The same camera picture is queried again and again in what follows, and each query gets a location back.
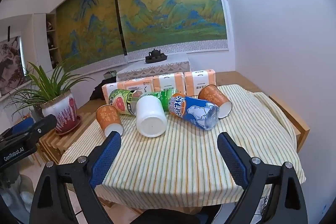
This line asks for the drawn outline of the green landscape painting right panel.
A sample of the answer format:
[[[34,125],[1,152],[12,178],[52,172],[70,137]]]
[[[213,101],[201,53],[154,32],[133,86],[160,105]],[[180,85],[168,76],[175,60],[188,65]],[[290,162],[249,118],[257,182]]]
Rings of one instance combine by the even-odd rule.
[[[118,0],[128,52],[227,38],[221,0]]]

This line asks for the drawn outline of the orange paper cup right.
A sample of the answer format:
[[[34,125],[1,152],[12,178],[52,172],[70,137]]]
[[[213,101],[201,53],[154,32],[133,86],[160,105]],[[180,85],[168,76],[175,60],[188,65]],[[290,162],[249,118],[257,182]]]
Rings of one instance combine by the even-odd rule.
[[[207,100],[219,108],[218,118],[229,116],[232,111],[232,102],[215,85],[207,85],[198,94],[201,100]]]

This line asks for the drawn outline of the blue Arctic Ocean bottle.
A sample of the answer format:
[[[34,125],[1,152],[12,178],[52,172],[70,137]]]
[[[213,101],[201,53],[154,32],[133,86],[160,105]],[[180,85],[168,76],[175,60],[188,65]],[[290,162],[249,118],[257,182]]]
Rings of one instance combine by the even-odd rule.
[[[169,99],[168,110],[203,130],[213,129],[218,120],[217,105],[198,98],[175,93]]]

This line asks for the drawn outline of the black teapot set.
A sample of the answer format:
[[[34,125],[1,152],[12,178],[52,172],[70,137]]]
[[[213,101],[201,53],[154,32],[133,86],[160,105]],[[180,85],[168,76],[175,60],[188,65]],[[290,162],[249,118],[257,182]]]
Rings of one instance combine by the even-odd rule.
[[[161,50],[152,50],[148,53],[148,55],[145,57],[145,62],[147,64],[157,63],[161,61],[167,60],[167,55],[165,55]]]

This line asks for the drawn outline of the wooden slatted stand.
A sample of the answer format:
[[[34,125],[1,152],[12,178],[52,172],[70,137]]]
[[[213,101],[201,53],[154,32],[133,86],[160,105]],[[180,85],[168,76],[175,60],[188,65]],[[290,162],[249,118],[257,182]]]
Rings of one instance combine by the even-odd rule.
[[[51,130],[41,137],[37,148],[42,160],[44,162],[54,161],[59,163],[64,152],[82,136],[95,119],[95,113],[86,113],[82,116],[80,124],[66,135],[58,134],[56,130]]]

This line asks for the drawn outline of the white red ceramic plant pot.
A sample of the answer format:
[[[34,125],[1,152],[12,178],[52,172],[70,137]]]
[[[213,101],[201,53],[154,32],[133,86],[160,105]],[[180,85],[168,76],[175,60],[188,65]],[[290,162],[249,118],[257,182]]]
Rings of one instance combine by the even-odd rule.
[[[56,117],[56,130],[65,132],[75,124],[77,117],[77,107],[75,98],[70,91],[41,104],[42,114],[47,116],[52,114]]]

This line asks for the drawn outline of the ink painting wall scroll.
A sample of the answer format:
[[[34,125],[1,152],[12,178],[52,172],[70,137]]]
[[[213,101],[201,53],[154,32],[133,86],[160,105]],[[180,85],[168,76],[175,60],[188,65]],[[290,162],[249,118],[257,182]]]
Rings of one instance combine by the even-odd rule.
[[[1,96],[11,92],[25,82],[20,42],[20,36],[1,42]]]

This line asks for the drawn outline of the white plastic cup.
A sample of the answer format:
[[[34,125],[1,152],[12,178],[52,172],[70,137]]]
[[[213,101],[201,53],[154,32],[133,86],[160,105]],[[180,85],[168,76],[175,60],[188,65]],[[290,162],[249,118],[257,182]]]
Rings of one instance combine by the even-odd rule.
[[[161,101],[155,96],[141,97],[136,104],[136,128],[147,138],[156,138],[167,129]]]

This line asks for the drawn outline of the green spider plant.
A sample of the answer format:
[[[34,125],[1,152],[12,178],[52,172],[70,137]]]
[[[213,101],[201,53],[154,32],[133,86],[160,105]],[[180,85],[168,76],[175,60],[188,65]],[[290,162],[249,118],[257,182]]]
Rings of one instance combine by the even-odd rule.
[[[60,61],[50,76],[47,75],[42,66],[29,63],[33,71],[27,74],[30,80],[28,88],[15,89],[10,95],[10,102],[6,108],[15,106],[17,113],[23,109],[41,107],[46,103],[54,101],[56,98],[71,91],[76,84],[88,82],[92,78],[78,73],[73,74],[69,65],[69,60]]]

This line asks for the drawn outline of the orange paper cup left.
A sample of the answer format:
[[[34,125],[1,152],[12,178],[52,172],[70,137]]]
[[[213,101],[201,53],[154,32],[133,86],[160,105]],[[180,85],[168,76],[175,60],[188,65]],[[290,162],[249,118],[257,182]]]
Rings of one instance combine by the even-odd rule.
[[[123,134],[123,126],[117,109],[112,105],[103,105],[96,111],[96,119],[106,137],[113,131]]]

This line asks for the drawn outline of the orange tissue pack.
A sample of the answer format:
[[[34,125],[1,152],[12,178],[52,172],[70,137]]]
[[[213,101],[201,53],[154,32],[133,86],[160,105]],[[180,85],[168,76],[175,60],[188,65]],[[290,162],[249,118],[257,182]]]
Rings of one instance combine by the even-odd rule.
[[[114,90],[124,89],[124,83],[125,83],[124,81],[119,81],[116,83],[108,83],[102,86],[102,92],[106,104],[109,104],[109,96]]]
[[[142,94],[154,92],[153,77],[127,80],[123,83],[126,90],[137,90]]]
[[[185,94],[185,77],[182,72],[158,75],[153,77],[154,90],[160,92],[167,89],[176,89],[177,92]]]
[[[205,86],[216,85],[215,71],[213,69],[185,72],[184,78],[187,96],[198,96]]]

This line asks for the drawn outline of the orange paper cup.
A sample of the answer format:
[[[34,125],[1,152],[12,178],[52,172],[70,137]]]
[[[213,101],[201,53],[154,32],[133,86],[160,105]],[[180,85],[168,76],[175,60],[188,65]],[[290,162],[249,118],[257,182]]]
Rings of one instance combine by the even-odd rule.
[[[207,85],[198,94],[201,100],[207,100],[219,108],[218,118],[229,116],[232,111],[232,102],[215,85]]]
[[[96,111],[96,119],[106,137],[113,131],[123,134],[123,126],[117,109],[112,105],[103,105]]]

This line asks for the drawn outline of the red pot saucer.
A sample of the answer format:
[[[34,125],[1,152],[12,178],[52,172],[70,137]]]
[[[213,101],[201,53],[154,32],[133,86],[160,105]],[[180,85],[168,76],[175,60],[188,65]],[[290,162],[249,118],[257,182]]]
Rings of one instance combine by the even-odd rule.
[[[72,125],[68,130],[66,130],[65,132],[61,132],[61,131],[56,130],[55,132],[56,132],[59,136],[65,136],[65,135],[68,135],[68,134],[70,134],[71,132],[73,132],[75,129],[77,129],[77,128],[81,125],[81,122],[82,122],[82,117],[81,117],[80,115],[78,115],[78,116],[76,117],[75,124]]]

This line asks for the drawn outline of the wooden wall shelf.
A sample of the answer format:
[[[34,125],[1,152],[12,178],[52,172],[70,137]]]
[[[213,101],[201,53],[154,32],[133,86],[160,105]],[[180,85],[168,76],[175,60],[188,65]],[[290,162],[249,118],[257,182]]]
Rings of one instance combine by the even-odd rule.
[[[58,41],[56,12],[46,14],[46,33],[51,66],[52,69],[55,69],[62,61]]]

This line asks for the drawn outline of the green landscape painting panel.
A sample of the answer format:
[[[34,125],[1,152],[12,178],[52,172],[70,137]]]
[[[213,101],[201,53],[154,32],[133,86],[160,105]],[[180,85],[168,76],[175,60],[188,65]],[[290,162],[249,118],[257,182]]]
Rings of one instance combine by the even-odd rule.
[[[221,0],[118,0],[128,52],[227,38]]]
[[[71,69],[123,54],[115,0],[66,0],[56,8],[56,25]]]

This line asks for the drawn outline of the green landscape painting left panel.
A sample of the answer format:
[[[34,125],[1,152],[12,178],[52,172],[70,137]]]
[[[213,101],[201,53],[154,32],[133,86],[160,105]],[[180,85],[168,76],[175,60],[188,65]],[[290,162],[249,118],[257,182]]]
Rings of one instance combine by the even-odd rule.
[[[123,54],[115,0],[66,0],[56,8],[56,25],[71,69]]]

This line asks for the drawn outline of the green grapefruit drink bottle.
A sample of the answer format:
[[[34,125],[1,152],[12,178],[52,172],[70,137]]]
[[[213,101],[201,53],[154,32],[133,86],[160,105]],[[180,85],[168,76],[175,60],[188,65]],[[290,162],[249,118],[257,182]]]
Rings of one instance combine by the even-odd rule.
[[[155,96],[160,100],[163,110],[167,112],[169,99],[175,93],[177,90],[173,88],[145,94],[137,90],[117,89],[110,94],[109,105],[114,106],[120,114],[136,116],[138,100],[145,96]]]

